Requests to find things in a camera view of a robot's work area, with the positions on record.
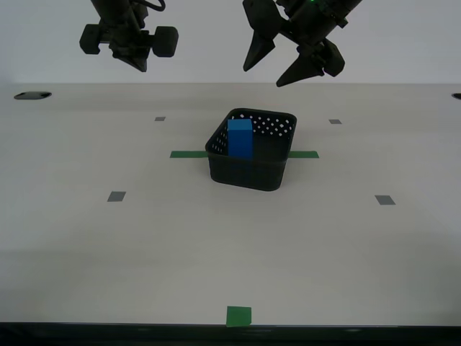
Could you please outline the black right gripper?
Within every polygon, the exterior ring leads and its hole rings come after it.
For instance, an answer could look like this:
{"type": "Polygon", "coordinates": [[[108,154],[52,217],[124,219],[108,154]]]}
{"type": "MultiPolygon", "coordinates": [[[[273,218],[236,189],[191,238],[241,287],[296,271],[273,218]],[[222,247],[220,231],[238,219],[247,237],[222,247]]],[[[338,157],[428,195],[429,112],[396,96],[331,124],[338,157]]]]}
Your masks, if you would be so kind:
{"type": "Polygon", "coordinates": [[[277,80],[278,87],[326,74],[338,76],[345,61],[327,36],[336,27],[345,26],[345,2],[280,1],[279,5],[288,17],[285,22],[275,1],[243,1],[254,31],[243,70],[249,71],[275,48],[274,39],[282,30],[285,37],[296,43],[299,55],[277,80]]]}

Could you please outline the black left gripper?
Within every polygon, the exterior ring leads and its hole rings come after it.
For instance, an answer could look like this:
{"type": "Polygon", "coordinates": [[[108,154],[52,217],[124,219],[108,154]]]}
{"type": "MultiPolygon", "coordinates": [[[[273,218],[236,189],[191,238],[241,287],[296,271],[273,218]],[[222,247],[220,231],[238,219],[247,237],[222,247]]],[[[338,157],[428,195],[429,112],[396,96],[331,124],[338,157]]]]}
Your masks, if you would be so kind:
{"type": "Polygon", "coordinates": [[[179,33],[175,27],[157,27],[153,35],[142,30],[135,17],[122,17],[85,26],[79,44],[85,54],[97,55],[99,46],[106,44],[116,58],[140,72],[147,71],[147,59],[152,50],[156,56],[173,56],[179,33]]]}

